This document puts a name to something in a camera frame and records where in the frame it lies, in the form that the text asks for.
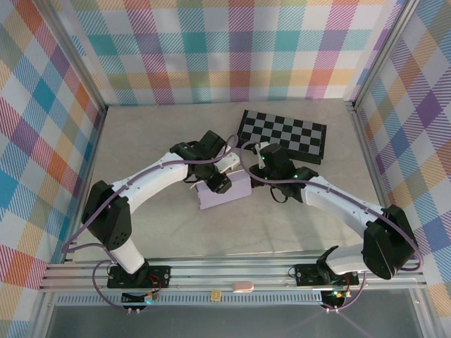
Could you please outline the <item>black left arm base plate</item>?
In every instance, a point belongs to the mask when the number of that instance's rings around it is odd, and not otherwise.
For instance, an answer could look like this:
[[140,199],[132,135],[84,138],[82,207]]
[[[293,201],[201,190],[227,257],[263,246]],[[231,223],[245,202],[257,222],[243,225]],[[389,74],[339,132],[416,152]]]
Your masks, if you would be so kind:
[[148,265],[145,263],[135,273],[128,274],[120,266],[111,266],[108,271],[109,289],[160,289],[168,288],[171,279],[169,265]]

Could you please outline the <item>black folding chess board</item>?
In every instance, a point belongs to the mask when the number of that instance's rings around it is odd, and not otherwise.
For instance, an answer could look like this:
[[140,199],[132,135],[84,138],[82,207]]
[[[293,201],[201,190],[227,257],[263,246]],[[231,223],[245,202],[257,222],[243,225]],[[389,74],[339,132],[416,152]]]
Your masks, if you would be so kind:
[[323,160],[327,126],[305,120],[245,110],[237,131],[238,147],[245,142],[279,144],[297,161],[319,165]]

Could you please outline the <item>aluminium frame post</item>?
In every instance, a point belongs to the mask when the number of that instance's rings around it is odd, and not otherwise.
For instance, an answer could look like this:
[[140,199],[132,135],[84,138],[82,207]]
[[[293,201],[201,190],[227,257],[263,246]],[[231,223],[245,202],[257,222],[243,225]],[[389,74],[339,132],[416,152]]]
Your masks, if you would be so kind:
[[376,16],[351,82],[343,94],[349,112],[359,110],[420,2],[421,0],[385,1],[381,13]]
[[100,91],[95,85],[81,55],[78,53],[70,35],[66,32],[66,29],[50,0],[33,0],[33,2],[49,26],[49,29],[54,34],[61,50],[77,73],[81,83],[84,85],[93,102],[100,108],[102,113],[107,112],[108,107],[103,100]]

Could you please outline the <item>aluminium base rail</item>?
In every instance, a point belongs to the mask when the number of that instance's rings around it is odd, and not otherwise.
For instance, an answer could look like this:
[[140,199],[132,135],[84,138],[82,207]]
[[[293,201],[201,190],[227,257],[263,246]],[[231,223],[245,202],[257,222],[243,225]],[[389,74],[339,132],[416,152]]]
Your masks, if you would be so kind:
[[[226,257],[199,259],[168,259],[150,261],[150,265],[169,265],[171,279],[166,291],[200,292],[219,289],[231,292],[232,284],[251,281],[256,292],[280,290],[333,290],[332,286],[298,287],[295,279],[288,276],[291,269],[301,260],[293,257]],[[57,291],[109,291],[108,271],[112,263],[66,262],[51,264],[45,271],[39,287],[42,292]],[[359,277],[359,285],[350,286],[351,291],[365,289],[413,289],[424,288],[426,278],[420,272],[401,271],[391,280],[383,280],[373,273],[354,273]]]

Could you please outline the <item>aluminium side rail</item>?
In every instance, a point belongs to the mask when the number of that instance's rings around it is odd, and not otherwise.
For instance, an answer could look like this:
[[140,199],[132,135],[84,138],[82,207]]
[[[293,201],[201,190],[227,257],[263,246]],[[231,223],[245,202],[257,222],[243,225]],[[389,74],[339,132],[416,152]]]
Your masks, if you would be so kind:
[[71,260],[72,253],[69,252],[69,249],[72,246],[75,246],[78,243],[78,237],[82,233],[81,228],[83,227],[82,223],[82,215],[85,208],[85,204],[87,202],[87,198],[90,191],[90,185],[92,182],[92,176],[94,172],[95,162],[97,159],[97,153],[99,148],[99,143],[101,140],[103,128],[105,125],[106,117],[109,111],[109,106],[103,109],[100,113],[98,130],[94,133],[92,151],[89,155],[87,162],[87,170],[86,170],[86,178],[83,182],[82,187],[80,188],[80,198],[77,204],[77,208],[75,211],[75,215],[73,217],[73,221],[68,228],[68,234],[65,238],[65,243],[61,249],[61,257],[59,258],[59,263],[65,263],[67,260]]
[[[370,174],[373,188],[375,189],[376,196],[378,198],[379,205],[382,208],[388,207],[388,199],[385,196],[379,174],[377,173],[377,165],[371,154],[370,143],[364,132],[362,122],[359,115],[353,109],[352,106],[347,106],[350,113],[351,121],[356,132],[359,145],[364,155],[364,160]],[[384,262],[388,259],[390,263],[394,259],[393,246],[390,243],[390,232],[386,232],[385,229],[389,225],[379,225],[378,223],[368,223],[369,227],[364,231],[364,245],[363,254],[364,258],[370,258],[374,262]]]

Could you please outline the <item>white purple paper box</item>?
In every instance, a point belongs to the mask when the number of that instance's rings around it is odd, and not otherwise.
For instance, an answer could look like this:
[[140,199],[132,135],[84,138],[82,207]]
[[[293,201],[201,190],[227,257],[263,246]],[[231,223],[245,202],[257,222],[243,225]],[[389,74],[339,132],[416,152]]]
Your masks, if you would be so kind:
[[205,182],[200,182],[195,186],[199,197],[199,208],[201,210],[212,208],[237,199],[250,196],[252,186],[250,176],[243,170],[230,173],[228,178],[232,186],[224,194],[213,193]]

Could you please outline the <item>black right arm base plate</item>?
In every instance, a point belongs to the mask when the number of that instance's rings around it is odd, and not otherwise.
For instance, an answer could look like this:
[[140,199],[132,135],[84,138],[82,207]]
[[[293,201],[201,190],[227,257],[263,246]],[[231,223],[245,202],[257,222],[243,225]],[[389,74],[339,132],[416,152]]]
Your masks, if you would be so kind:
[[335,274],[329,267],[321,264],[294,265],[294,277],[298,287],[304,286],[357,286],[359,277],[354,273]]

